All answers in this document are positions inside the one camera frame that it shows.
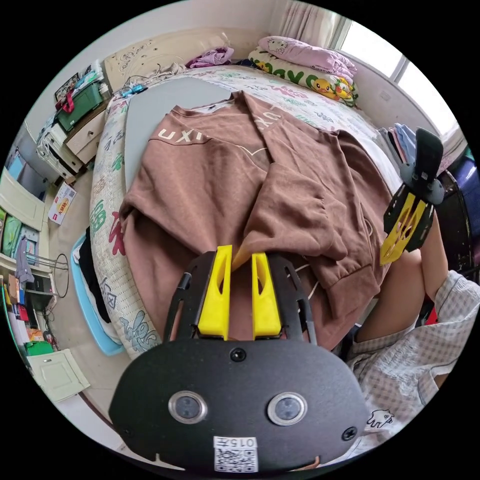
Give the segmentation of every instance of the white box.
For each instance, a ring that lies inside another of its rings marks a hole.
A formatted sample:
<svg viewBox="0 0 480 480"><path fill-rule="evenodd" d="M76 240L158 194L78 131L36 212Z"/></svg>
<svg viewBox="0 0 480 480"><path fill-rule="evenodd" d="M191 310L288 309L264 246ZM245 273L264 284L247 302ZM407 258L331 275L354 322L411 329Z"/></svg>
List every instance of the white box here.
<svg viewBox="0 0 480 480"><path fill-rule="evenodd" d="M48 211L48 218L61 225L76 194L77 192L71 186L65 182L62 183Z"/></svg>

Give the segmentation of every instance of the green storage box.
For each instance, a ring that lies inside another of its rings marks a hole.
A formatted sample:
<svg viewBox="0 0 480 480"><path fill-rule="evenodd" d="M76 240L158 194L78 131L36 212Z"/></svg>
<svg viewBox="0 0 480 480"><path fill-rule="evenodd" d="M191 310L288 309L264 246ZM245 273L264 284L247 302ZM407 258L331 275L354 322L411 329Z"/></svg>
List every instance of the green storage box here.
<svg viewBox="0 0 480 480"><path fill-rule="evenodd" d="M73 96L72 100L73 111L71 113L67 113L62 108L56 114L58 123L66 132L69 132L81 118L103 102L99 92L99 84L95 82L85 87Z"/></svg>
<svg viewBox="0 0 480 480"><path fill-rule="evenodd" d="M26 354L29 357L34 355L52 354L53 347L47 341L29 341L25 344Z"/></svg>

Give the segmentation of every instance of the purple cloth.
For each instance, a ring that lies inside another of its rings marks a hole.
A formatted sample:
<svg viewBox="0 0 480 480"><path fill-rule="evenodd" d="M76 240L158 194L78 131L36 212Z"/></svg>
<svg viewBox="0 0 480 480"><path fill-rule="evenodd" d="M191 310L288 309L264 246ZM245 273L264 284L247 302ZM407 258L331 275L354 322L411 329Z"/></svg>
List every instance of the purple cloth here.
<svg viewBox="0 0 480 480"><path fill-rule="evenodd" d="M234 49L228 46L214 48L190 60L185 66L188 69L201 69L203 67L214 67L215 65L228 65L233 54Z"/></svg>

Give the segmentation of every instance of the printed number label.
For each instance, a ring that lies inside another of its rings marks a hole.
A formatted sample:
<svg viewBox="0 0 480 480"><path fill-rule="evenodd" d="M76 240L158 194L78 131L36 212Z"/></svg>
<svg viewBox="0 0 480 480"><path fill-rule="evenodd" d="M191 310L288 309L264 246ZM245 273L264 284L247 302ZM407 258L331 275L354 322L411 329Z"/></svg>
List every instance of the printed number label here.
<svg viewBox="0 0 480 480"><path fill-rule="evenodd" d="M215 471L251 474L259 471L255 437L213 437Z"/></svg>

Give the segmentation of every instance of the floor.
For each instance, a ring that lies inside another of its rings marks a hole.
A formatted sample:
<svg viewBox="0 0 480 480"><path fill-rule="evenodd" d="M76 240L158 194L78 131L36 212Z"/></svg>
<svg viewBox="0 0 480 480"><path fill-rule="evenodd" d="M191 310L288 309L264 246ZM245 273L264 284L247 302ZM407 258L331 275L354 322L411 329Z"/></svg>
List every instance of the floor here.
<svg viewBox="0 0 480 480"><path fill-rule="evenodd" d="M82 175L74 185L76 196L61 225L49 221L49 256L56 258L65 254L70 262L74 243L89 226L90 192L92 172ZM59 295L65 293L67 273L57 271L55 283ZM70 349L90 387L84 393L90 402L106 418L115 387L120 376L131 362L126 352L106 356L100 351L85 322L75 292L72 274L69 274L68 290L64 298L58 299L53 308L50 328L61 349Z"/></svg>

